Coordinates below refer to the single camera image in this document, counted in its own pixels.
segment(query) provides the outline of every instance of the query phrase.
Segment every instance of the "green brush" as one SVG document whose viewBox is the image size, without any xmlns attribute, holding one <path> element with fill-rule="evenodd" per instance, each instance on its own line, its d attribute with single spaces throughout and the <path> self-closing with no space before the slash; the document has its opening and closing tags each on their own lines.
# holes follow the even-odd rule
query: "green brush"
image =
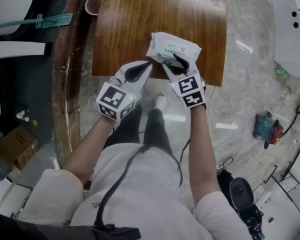
<svg viewBox="0 0 300 240">
<path fill-rule="evenodd" d="M 42 14 L 38 14 L 36 19 L 25 19 L 25 20 L 18 20 L 0 24 L 0 29 L 11 27 L 15 25 L 24 25 L 24 24 L 34 24 L 36 29 L 47 29 L 53 27 L 61 27 L 61 26 L 68 26 L 72 20 L 72 13 L 62 14 L 57 16 L 51 16 L 47 18 L 42 18 Z"/>
</svg>

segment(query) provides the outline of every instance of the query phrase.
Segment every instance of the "black pants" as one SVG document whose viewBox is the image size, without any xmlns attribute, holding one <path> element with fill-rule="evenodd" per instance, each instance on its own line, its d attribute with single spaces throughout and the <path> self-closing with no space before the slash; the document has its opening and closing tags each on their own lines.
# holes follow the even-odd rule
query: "black pants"
<svg viewBox="0 0 300 240">
<path fill-rule="evenodd" d="M 119 143 L 140 143 L 139 125 L 142 108 L 138 105 L 120 123 L 115 132 L 107 139 L 104 148 Z M 170 142 L 166 133 L 164 115 L 160 109 L 153 109 L 149 113 L 144 131 L 144 145 L 157 147 L 172 155 Z"/>
</svg>

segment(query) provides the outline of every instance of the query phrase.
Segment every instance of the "cardboard box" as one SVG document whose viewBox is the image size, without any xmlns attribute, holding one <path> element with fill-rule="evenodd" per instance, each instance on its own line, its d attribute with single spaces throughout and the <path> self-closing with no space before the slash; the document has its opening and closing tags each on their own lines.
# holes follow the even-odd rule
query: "cardboard box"
<svg viewBox="0 0 300 240">
<path fill-rule="evenodd" d="M 0 154 L 13 168 L 22 170 L 37 152 L 37 139 L 21 125 L 0 140 Z"/>
</svg>

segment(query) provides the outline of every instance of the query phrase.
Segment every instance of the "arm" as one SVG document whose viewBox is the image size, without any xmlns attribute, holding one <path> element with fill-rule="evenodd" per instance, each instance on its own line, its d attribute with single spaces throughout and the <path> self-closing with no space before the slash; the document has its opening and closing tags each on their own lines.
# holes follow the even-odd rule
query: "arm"
<svg viewBox="0 0 300 240">
<path fill-rule="evenodd" d="M 206 110 L 202 105 L 191 108 L 189 176 L 195 205 L 209 193 L 220 191 Z"/>
<path fill-rule="evenodd" d="M 116 121 L 101 116 L 64 165 L 63 169 L 73 173 L 83 186 L 93 172 L 115 123 Z"/>
</svg>

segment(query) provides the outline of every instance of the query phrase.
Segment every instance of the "marble floor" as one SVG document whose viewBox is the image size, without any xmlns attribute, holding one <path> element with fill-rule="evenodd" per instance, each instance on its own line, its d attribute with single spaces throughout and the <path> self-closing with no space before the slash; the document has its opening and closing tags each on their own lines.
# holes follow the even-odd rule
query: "marble floor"
<svg viewBox="0 0 300 240">
<path fill-rule="evenodd" d="M 275 69 L 279 66 L 274 61 L 272 0 L 226 1 L 227 45 L 223 83 L 222 87 L 207 86 L 206 89 L 209 128 L 218 165 L 233 156 L 233 163 L 226 168 L 234 177 L 247 179 L 255 189 L 267 179 L 274 164 L 279 166 L 278 174 L 284 170 L 300 145 L 300 116 L 278 144 L 264 150 L 263 141 L 252 136 L 255 115 L 270 111 L 286 129 L 300 103 L 300 78 L 276 76 Z M 91 29 L 80 83 L 81 138 L 100 116 L 95 100 L 104 81 L 109 80 L 108 77 L 92 76 L 93 36 Z M 160 92 L 167 97 L 163 110 L 165 127 L 178 159 L 190 136 L 190 111 L 183 107 L 168 81 L 149 79 L 147 82 L 141 100 L 140 132 L 144 131 L 152 101 Z M 217 128 L 217 123 L 232 125 L 235 129 Z M 186 149 L 182 162 L 184 180 L 180 198 L 191 210 L 194 204 L 189 186 L 188 152 Z M 261 189 L 269 188 L 272 183 L 269 181 Z"/>
</svg>

